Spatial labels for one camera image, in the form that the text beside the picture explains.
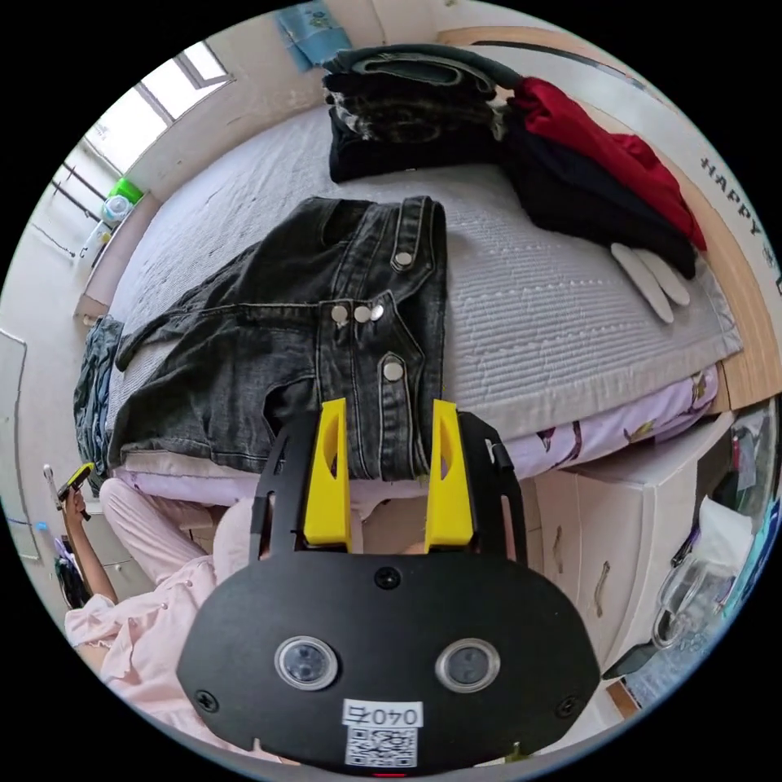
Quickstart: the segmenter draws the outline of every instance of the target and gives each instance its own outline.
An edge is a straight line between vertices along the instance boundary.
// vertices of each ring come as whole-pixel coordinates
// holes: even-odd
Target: red garment
[[[638,136],[609,133],[562,90],[543,79],[525,78],[509,98],[525,113],[527,130],[580,152],[646,201],[699,249],[706,241],[682,198],[679,183]]]

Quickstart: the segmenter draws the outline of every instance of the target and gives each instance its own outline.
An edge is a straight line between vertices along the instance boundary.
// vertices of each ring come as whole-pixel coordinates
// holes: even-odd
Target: person's arm
[[[108,575],[100,564],[98,555],[95,554],[95,549],[84,531],[81,515],[84,509],[84,498],[81,496],[81,492],[71,489],[68,492],[68,497],[65,499],[63,508],[68,541],[73,549],[76,562],[79,564],[87,590],[92,595],[103,595],[103,597],[108,598],[116,605],[119,600],[116,597],[114,587],[108,580]]]

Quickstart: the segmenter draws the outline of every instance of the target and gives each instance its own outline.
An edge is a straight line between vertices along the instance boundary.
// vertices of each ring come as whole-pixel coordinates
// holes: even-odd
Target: mattress
[[[448,226],[444,397],[506,440],[609,411],[741,349],[703,261],[691,304],[666,325],[608,251],[538,229],[499,168],[406,171],[341,185],[328,176],[325,107],[228,152],[163,204],[138,244],[111,314],[143,326],[266,236],[304,198],[440,201]],[[111,379],[108,428],[172,345],[144,347]]]
[[[636,402],[581,421],[506,441],[519,480],[611,454],[636,442],[674,437],[696,423],[716,397],[718,372],[709,367]],[[258,475],[175,454],[131,454],[114,472],[144,494],[229,507],[253,497]],[[423,481],[351,481],[350,503],[362,520],[386,499],[426,494]]]

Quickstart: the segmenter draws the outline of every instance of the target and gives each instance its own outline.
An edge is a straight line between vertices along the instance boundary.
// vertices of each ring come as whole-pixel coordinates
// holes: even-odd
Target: drawer handle
[[[608,572],[611,570],[611,564],[609,562],[603,563],[603,572],[600,574],[597,586],[595,587],[595,606],[597,607],[597,618],[603,616],[603,587],[605,586],[605,579],[608,577]]]
[[[551,549],[554,554],[554,563],[556,565],[556,572],[560,575],[565,572],[565,568],[562,566],[562,554],[560,547],[562,545],[562,527],[556,528],[556,537],[554,538],[554,546]]]

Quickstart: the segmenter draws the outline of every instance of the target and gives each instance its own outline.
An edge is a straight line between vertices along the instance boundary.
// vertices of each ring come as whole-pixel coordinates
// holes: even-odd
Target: qr code
[[[414,727],[349,727],[346,766],[412,768],[418,762]]]

